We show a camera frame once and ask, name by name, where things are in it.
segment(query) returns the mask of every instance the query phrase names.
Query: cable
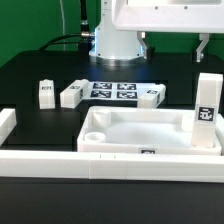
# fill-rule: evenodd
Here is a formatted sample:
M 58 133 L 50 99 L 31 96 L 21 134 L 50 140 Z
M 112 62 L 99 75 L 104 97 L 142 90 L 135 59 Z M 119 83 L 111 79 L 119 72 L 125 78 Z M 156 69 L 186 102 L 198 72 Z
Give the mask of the cable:
M 60 0 L 60 7 L 61 7 L 61 18 L 62 18 L 62 30 L 63 30 L 63 35 L 65 35 L 66 30 L 65 30 L 65 12 L 64 12 L 64 4 L 63 0 Z
M 87 10 L 86 10 L 86 0 L 80 0 L 80 8 L 81 8 L 81 32 L 87 31 L 89 32 L 89 23 L 87 19 Z
M 78 44 L 78 43 L 79 43 L 79 41 L 56 42 L 56 43 L 51 43 L 49 46 L 60 45 L 60 44 Z
M 39 51 L 46 50 L 46 48 L 48 48 L 50 45 L 53 45 L 55 42 L 57 42 L 59 40 L 65 40 L 65 39 L 72 38 L 72 37 L 81 37 L 81 34 L 80 33 L 72 33 L 72 34 L 67 34 L 67 35 L 63 35 L 60 37 L 56 37 L 56 38 L 50 40 L 45 45 L 43 45 L 41 48 L 39 48 Z

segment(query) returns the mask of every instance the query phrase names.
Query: white tray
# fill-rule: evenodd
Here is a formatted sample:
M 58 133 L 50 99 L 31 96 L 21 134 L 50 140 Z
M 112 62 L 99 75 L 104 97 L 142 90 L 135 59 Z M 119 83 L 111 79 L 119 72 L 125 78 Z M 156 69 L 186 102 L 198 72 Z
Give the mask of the white tray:
M 186 114 L 194 117 L 193 110 L 92 107 L 77 140 L 78 151 L 221 155 L 221 132 L 216 133 L 213 148 L 191 145 L 192 131 L 182 124 Z M 220 122 L 223 118 L 218 115 L 217 126 L 222 126 Z

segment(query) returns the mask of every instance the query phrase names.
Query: small white block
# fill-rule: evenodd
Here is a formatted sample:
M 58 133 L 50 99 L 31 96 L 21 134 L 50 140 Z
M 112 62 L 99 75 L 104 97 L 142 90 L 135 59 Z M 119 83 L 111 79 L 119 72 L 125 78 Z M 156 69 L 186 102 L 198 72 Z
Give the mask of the small white block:
M 0 113 L 0 146 L 16 126 L 15 109 L 3 109 Z
M 88 92 L 89 81 L 76 80 L 60 94 L 61 107 L 75 108 Z
M 214 147 L 222 82 L 221 74 L 200 74 L 192 132 L 192 145 L 194 146 Z
M 43 80 L 39 84 L 39 104 L 40 109 L 53 109 L 55 108 L 54 97 L 54 81 Z
M 165 99 L 166 87 L 153 85 L 150 90 L 138 98 L 138 108 L 156 108 Z

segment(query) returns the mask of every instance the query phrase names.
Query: black cable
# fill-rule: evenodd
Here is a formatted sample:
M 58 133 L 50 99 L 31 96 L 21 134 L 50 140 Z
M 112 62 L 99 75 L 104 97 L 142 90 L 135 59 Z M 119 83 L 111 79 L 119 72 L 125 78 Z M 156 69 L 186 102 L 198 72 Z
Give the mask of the black cable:
M 77 41 L 69 41 L 69 42 L 56 42 L 56 43 L 51 43 L 49 46 L 51 45 L 60 45 L 60 44 L 78 44 L 79 42 Z
M 89 32 L 89 23 L 87 19 L 87 9 L 86 9 L 86 0 L 80 0 L 80 8 L 81 8 L 81 32 Z
M 71 34 L 67 34 L 67 35 L 63 35 L 60 37 L 56 37 L 52 40 L 50 40 L 48 43 L 46 43 L 45 45 L 43 45 L 39 51 L 44 51 L 46 50 L 46 48 L 48 48 L 50 45 L 53 45 L 55 42 L 59 41 L 59 40 L 64 40 L 64 39 L 68 39 L 68 38 L 72 38 L 72 37 L 81 37 L 80 33 L 71 33 Z
M 81 20 L 87 20 L 86 0 L 80 0 Z

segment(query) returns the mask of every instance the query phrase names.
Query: black table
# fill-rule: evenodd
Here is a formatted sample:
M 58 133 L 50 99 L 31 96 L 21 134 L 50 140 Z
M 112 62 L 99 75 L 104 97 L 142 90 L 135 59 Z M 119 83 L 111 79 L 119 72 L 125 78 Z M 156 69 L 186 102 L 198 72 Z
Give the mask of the black table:
M 131 68 L 91 64 L 75 52 L 27 51 L 0 69 L 0 109 L 15 108 L 17 126 L 2 148 L 76 151 L 92 105 L 135 102 L 83 101 L 60 108 L 59 94 L 77 79 L 165 84 L 161 108 L 194 109 L 200 72 L 224 73 L 213 55 L 200 64 L 190 54 L 155 54 Z M 39 81 L 54 80 L 56 109 L 40 110 Z M 223 94 L 219 112 L 224 113 Z M 0 178 L 1 223 L 224 223 L 224 185 L 215 183 Z

